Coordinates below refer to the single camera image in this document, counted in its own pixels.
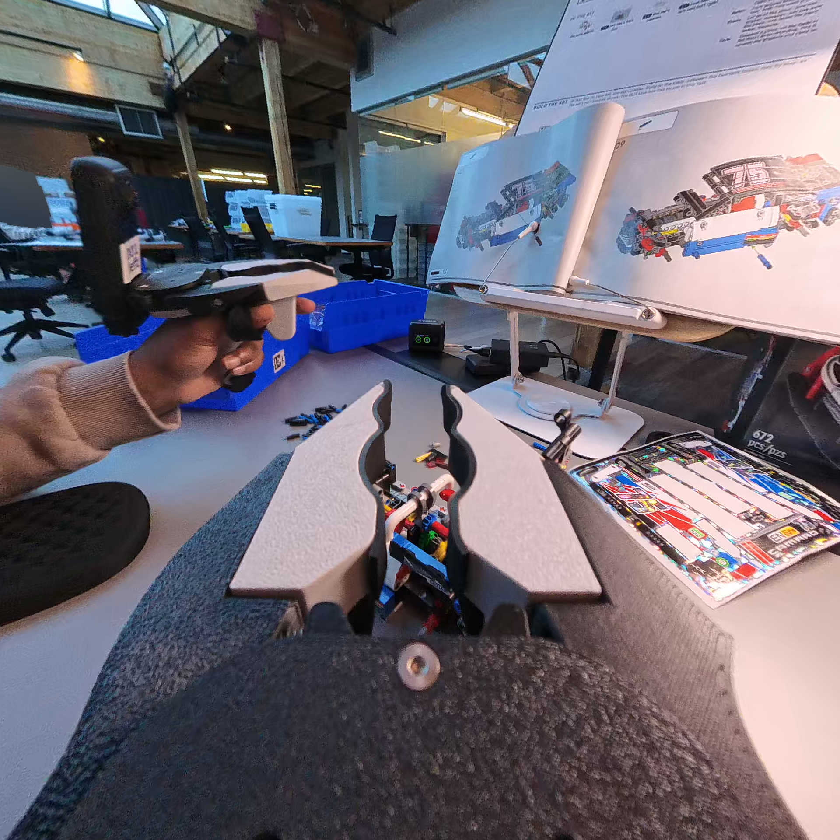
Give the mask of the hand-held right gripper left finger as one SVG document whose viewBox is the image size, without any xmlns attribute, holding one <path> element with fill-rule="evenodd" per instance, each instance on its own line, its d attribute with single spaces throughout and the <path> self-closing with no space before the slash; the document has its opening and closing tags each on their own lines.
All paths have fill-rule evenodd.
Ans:
<svg viewBox="0 0 840 840">
<path fill-rule="evenodd" d="M 387 549 L 379 481 L 390 474 L 385 433 L 392 383 L 374 385 L 300 444 L 269 501 L 228 592 L 337 605 L 355 632 L 371 632 Z"/>
</svg>

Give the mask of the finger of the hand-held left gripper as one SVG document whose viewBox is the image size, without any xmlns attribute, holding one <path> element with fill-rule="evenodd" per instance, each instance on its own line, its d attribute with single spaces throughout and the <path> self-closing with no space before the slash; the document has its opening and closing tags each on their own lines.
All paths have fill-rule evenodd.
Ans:
<svg viewBox="0 0 840 840">
<path fill-rule="evenodd" d="M 223 263 L 218 267 L 218 278 L 232 277 L 265 277 L 275 274 L 289 274 L 293 272 L 311 270 L 317 274 L 335 280 L 332 267 L 309 259 L 255 259 L 238 260 Z"/>
<path fill-rule="evenodd" d="M 337 278 L 328 274 L 232 276 L 210 284 L 207 292 L 212 300 L 219 299 L 229 306 L 273 306 L 278 301 L 331 288 L 337 283 Z"/>
</svg>

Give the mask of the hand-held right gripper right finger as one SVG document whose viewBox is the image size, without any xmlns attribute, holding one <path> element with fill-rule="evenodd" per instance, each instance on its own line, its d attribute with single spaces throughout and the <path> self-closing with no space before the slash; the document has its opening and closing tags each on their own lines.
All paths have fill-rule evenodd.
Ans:
<svg viewBox="0 0 840 840">
<path fill-rule="evenodd" d="M 562 470 L 457 386 L 441 392 L 448 465 L 448 577 L 485 622 L 499 606 L 597 602 L 603 588 L 564 508 Z"/>
</svg>

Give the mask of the lego car model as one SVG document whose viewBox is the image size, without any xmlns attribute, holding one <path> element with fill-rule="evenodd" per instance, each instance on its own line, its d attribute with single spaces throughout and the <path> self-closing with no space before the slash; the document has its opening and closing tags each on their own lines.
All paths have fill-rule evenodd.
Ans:
<svg viewBox="0 0 840 840">
<path fill-rule="evenodd" d="M 571 421 L 571 410 L 560 409 L 553 417 L 558 431 L 555 439 L 536 450 L 564 472 L 564 458 L 580 429 Z M 411 495 L 413 509 L 385 511 L 393 524 L 386 526 L 388 561 L 382 591 L 392 594 L 384 599 L 389 614 L 404 600 L 402 590 L 415 592 L 428 611 L 421 635 L 433 633 L 441 625 L 456 625 L 463 635 L 478 634 L 486 623 L 465 598 L 458 598 L 449 580 L 446 552 L 449 536 L 448 504 L 457 490 L 448 467 L 444 486 L 417 486 Z"/>
</svg>

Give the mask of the person's left forearm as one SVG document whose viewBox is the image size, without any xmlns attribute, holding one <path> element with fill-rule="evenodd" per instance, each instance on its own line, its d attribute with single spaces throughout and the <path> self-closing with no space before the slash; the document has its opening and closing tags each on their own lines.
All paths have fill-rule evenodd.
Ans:
<svg viewBox="0 0 840 840">
<path fill-rule="evenodd" d="M 181 422 L 179 407 L 156 411 L 143 398 L 128 353 L 91 364 L 59 357 L 28 364 L 1 389 L 1 501 Z"/>
</svg>

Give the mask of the dark lego set box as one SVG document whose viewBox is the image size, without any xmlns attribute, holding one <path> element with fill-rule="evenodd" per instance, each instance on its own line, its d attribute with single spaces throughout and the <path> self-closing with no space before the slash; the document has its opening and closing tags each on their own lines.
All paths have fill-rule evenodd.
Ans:
<svg viewBox="0 0 840 840">
<path fill-rule="evenodd" d="M 724 442 L 839 498 L 838 343 L 748 332 Z"/>
</svg>

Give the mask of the lego instruction booklet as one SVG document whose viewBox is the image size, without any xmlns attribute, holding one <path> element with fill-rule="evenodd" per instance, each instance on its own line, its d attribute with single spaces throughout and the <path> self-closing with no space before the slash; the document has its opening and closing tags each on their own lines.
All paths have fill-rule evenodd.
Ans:
<svg viewBox="0 0 840 840">
<path fill-rule="evenodd" d="M 579 277 L 667 316 L 837 342 L 838 165 L 838 98 L 583 108 L 462 156 L 427 284 Z"/>
</svg>

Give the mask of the person's left hand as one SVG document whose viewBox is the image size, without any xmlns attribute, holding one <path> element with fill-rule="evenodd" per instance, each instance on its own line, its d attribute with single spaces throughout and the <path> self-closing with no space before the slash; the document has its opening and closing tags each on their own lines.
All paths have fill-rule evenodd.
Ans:
<svg viewBox="0 0 840 840">
<path fill-rule="evenodd" d="M 263 342 L 233 341 L 217 314 L 174 318 L 129 355 L 127 369 L 152 414 L 164 418 L 214 392 L 230 375 L 257 371 Z"/>
</svg>

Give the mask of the black office chair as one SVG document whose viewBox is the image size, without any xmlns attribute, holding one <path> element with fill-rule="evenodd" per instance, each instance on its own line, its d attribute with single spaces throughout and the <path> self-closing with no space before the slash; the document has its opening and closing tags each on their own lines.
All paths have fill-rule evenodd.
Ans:
<svg viewBox="0 0 840 840">
<path fill-rule="evenodd" d="M 377 214 L 372 228 L 373 238 L 362 240 L 360 246 L 352 247 L 352 261 L 341 264 L 339 272 L 352 280 L 393 280 L 395 268 L 392 246 L 395 231 L 396 215 Z"/>
<path fill-rule="evenodd" d="M 10 337 L 3 348 L 2 361 L 15 362 L 13 349 L 26 338 L 41 341 L 45 333 L 50 333 L 73 340 L 76 335 L 73 330 L 88 327 L 86 323 L 55 320 L 56 313 L 49 300 L 61 294 L 62 289 L 61 280 L 54 277 L 13 277 L 2 262 L 1 310 L 6 314 L 22 313 L 21 320 L 1 330 L 2 338 Z"/>
<path fill-rule="evenodd" d="M 261 254 L 266 258 L 281 258 L 282 248 L 275 242 L 257 206 L 242 207 L 244 220 Z"/>
</svg>

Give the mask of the white storage boxes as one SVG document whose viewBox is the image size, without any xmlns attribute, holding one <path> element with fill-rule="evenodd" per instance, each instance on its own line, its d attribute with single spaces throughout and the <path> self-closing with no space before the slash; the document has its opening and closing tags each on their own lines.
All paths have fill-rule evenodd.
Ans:
<svg viewBox="0 0 840 840">
<path fill-rule="evenodd" d="M 321 235 L 322 199 L 319 197 L 275 194 L 252 188 L 226 191 L 224 196 L 230 226 L 238 234 L 250 234 L 245 219 L 245 209 L 250 207 L 259 211 L 273 235 L 302 238 Z"/>
</svg>

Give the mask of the wooden desk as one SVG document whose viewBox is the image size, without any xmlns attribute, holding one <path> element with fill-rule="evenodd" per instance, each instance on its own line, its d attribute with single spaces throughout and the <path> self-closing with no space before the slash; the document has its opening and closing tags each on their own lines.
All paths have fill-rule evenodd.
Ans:
<svg viewBox="0 0 840 840">
<path fill-rule="evenodd" d="M 272 235 L 278 246 L 282 248 L 285 253 L 290 250 L 300 249 L 316 249 L 321 251 L 344 251 L 350 253 L 350 249 L 354 246 L 361 245 L 361 241 L 369 238 L 342 238 L 333 236 L 312 236 L 312 237 L 291 237 Z"/>
<path fill-rule="evenodd" d="M 185 247 L 177 241 L 140 241 L 141 254 L 147 255 L 175 255 L 184 251 Z M 75 261 L 83 250 L 80 238 L 38 238 L 27 241 L 8 242 L 1 244 L 2 261 L 9 263 L 27 260 L 52 260 L 71 263 Z"/>
</svg>

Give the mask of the blue plastic bin white label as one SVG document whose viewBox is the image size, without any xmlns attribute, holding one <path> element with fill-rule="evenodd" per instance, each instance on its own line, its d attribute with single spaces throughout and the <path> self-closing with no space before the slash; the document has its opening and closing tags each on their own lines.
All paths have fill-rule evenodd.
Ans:
<svg viewBox="0 0 840 840">
<path fill-rule="evenodd" d="M 83 329 L 75 337 L 80 360 L 85 363 L 93 363 L 137 350 L 162 323 L 161 318 L 148 317 L 140 325 L 138 333 L 129 337 L 112 334 L 103 325 Z M 289 340 L 279 341 L 269 332 L 266 332 L 263 351 L 264 361 L 255 373 L 254 380 L 243 391 L 231 392 L 219 388 L 199 400 L 183 405 L 182 408 L 188 411 L 235 413 L 252 403 L 308 354 L 308 316 L 297 316 L 296 332 Z"/>
</svg>

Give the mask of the pile of blue black pins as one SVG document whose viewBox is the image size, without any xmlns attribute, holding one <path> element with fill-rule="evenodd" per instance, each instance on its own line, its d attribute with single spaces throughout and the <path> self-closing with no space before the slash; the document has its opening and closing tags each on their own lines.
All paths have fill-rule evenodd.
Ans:
<svg viewBox="0 0 840 840">
<path fill-rule="evenodd" d="M 299 413 L 286 417 L 283 422 L 290 429 L 286 441 L 294 443 L 307 440 L 324 428 L 334 417 L 340 415 L 347 407 L 347 403 L 339 406 L 328 404 L 318 406 L 309 413 Z"/>
</svg>

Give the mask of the black power adapter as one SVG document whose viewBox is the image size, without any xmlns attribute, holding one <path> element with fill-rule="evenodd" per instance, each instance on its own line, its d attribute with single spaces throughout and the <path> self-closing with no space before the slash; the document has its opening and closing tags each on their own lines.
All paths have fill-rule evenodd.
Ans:
<svg viewBox="0 0 840 840">
<path fill-rule="evenodd" d="M 520 341 L 516 356 L 518 360 L 518 371 L 523 375 L 545 369 L 550 362 L 549 349 L 542 342 Z M 510 341 L 506 339 L 493 339 L 490 342 L 489 359 L 492 364 L 503 371 L 510 372 L 512 359 Z"/>
</svg>

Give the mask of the holographic sticker sheet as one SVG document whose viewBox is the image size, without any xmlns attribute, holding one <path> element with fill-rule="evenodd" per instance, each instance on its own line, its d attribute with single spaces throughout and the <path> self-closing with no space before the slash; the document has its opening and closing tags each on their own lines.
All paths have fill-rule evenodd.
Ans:
<svg viewBox="0 0 840 840">
<path fill-rule="evenodd" d="M 838 549 L 837 501 L 700 432 L 593 460 L 570 477 L 711 607 Z"/>
</svg>

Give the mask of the white book stand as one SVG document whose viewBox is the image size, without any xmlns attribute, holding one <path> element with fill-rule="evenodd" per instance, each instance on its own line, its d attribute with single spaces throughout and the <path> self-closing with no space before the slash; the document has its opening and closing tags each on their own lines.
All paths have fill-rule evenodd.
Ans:
<svg viewBox="0 0 840 840">
<path fill-rule="evenodd" d="M 571 451 L 581 459 L 617 454 L 643 428 L 637 413 L 616 407 L 616 391 L 630 338 L 651 335 L 680 342 L 698 343 L 716 338 L 729 327 L 716 322 L 667 316 L 631 298 L 619 297 L 579 277 L 570 278 L 571 290 L 532 290 L 485 280 L 451 280 L 458 294 L 507 313 L 513 343 L 515 370 L 497 383 L 472 392 L 471 399 L 503 424 L 549 443 L 558 434 L 554 415 L 570 409 L 571 421 L 580 428 Z M 540 314 L 579 325 L 618 332 L 616 362 L 607 395 L 583 396 L 527 378 L 518 371 L 519 314 Z"/>
</svg>

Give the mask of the white printed paper sheet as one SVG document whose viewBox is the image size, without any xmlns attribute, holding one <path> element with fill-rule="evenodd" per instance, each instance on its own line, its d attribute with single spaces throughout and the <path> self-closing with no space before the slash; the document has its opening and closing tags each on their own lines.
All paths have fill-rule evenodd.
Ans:
<svg viewBox="0 0 840 840">
<path fill-rule="evenodd" d="M 815 94 L 838 1 L 569 2 L 517 134 L 604 102 L 627 119 L 687 104 Z"/>
</svg>

